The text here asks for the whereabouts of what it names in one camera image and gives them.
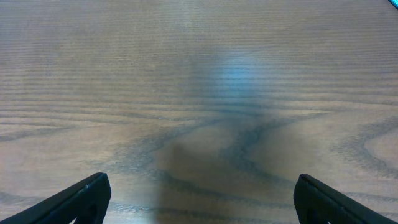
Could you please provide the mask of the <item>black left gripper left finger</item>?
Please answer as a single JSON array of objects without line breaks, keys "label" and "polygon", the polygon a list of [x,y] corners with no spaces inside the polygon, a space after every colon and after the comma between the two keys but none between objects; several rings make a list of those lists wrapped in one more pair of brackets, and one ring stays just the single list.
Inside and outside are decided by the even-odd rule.
[{"label": "black left gripper left finger", "polygon": [[110,198],[108,176],[98,172],[1,224],[102,224]]}]

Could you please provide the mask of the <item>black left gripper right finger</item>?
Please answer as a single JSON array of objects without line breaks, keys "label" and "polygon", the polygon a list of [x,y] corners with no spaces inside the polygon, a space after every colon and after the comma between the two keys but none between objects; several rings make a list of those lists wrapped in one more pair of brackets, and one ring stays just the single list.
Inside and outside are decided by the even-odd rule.
[{"label": "black left gripper right finger", "polygon": [[308,174],[298,178],[294,206],[300,224],[397,224]]}]

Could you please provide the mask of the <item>blue microfiber cloth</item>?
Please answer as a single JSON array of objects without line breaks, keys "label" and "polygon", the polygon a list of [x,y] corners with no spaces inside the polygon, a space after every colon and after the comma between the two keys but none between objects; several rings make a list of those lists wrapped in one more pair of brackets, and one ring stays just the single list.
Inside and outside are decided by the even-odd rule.
[{"label": "blue microfiber cloth", "polygon": [[398,9],[398,0],[388,0],[396,9]]}]

